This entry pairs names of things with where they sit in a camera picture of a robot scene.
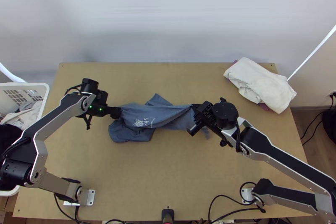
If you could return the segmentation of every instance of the gray cloth in basket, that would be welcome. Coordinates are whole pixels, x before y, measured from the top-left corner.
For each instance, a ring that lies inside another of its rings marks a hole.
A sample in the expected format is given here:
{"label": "gray cloth in basket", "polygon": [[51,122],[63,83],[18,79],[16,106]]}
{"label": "gray cloth in basket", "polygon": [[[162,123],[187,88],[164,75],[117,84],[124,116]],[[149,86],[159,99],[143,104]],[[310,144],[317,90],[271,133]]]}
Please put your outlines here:
{"label": "gray cloth in basket", "polygon": [[[130,103],[121,107],[121,117],[108,128],[114,142],[150,141],[155,128],[187,130],[194,125],[194,112],[189,105],[172,105],[155,94],[145,105]],[[207,128],[202,131],[208,138]]]}

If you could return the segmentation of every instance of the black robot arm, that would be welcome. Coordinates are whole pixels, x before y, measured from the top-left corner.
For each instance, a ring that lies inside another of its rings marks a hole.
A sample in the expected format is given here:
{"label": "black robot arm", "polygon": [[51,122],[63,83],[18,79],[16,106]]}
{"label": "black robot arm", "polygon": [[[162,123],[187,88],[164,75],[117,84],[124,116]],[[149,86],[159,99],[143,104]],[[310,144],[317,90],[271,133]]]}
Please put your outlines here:
{"label": "black robot arm", "polygon": [[103,117],[109,114],[118,119],[121,108],[108,107],[107,97],[107,92],[98,90],[98,82],[91,79],[83,79],[80,85],[68,89],[58,107],[25,129],[21,137],[2,154],[4,161],[0,169],[1,180],[53,192],[59,199],[70,204],[92,205],[94,190],[84,188],[80,181],[59,178],[47,171],[45,162],[48,152],[45,140],[74,116],[84,118],[87,129],[93,116]]}
{"label": "black robot arm", "polygon": [[264,161],[312,190],[302,192],[277,187],[268,179],[261,179],[254,188],[244,190],[245,198],[263,205],[280,204],[313,215],[326,223],[336,223],[336,182],[330,176],[274,146],[269,138],[239,117],[231,103],[221,98],[219,103],[205,101],[194,105],[196,124],[189,133],[194,135],[207,126],[222,140],[221,146],[235,147],[236,151],[252,160]]}

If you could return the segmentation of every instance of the wooden table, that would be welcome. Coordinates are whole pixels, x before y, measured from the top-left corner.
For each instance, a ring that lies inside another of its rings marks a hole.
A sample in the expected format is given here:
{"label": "wooden table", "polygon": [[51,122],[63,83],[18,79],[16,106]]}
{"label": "wooden table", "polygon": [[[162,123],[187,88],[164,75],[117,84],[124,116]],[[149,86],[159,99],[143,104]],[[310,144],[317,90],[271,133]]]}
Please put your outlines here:
{"label": "wooden table", "polygon": [[[156,92],[173,104],[232,102],[272,143],[306,162],[290,109],[278,115],[264,111],[243,98],[236,87],[223,77],[230,63],[62,63],[45,112],[59,104],[67,87],[82,78],[99,82],[109,93],[108,105],[130,102],[144,104]],[[272,63],[261,64],[272,72]],[[239,199],[239,186],[246,181],[268,178],[275,185],[307,189],[270,165],[252,161],[230,147],[220,147],[211,132],[191,137],[184,131],[157,129],[150,142],[115,143],[108,135],[112,119],[94,117],[90,130],[82,119],[72,118],[46,141],[49,172],[78,179],[96,190],[93,206],[80,210],[81,219],[127,221],[160,220],[161,210],[175,210],[176,220],[207,218],[211,200],[218,194]],[[211,218],[242,206],[219,198]],[[64,207],[72,215],[74,207]],[[305,216],[283,206],[266,206],[267,213],[241,212],[235,219]],[[14,216],[64,219],[53,194],[40,189],[21,188]]]}

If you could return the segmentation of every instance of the white pole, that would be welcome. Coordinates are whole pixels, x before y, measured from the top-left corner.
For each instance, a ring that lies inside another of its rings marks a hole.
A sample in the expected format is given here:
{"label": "white pole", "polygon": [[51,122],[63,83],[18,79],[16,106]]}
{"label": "white pole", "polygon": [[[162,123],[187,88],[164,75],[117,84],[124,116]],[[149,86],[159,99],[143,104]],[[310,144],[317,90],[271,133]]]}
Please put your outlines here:
{"label": "white pole", "polygon": [[13,82],[27,82],[27,81],[15,76],[10,71],[8,71],[7,68],[1,62],[0,62],[0,71],[2,71],[3,74],[5,74],[8,78],[10,78],[11,81],[13,81]]}

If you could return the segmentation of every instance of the laundry basket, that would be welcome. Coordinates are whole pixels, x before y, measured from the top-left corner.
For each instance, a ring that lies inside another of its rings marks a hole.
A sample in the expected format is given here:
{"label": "laundry basket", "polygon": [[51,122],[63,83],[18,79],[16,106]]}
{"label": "laundry basket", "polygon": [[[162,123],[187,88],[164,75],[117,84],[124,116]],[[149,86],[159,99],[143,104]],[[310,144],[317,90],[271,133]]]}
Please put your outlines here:
{"label": "laundry basket", "polygon": [[[40,119],[49,90],[49,85],[46,83],[0,83],[0,121],[6,114],[16,111],[22,103],[42,100],[42,106],[37,117],[37,119]],[[18,192],[19,188],[20,186],[17,185],[10,191],[0,190],[0,196],[12,196]]]}

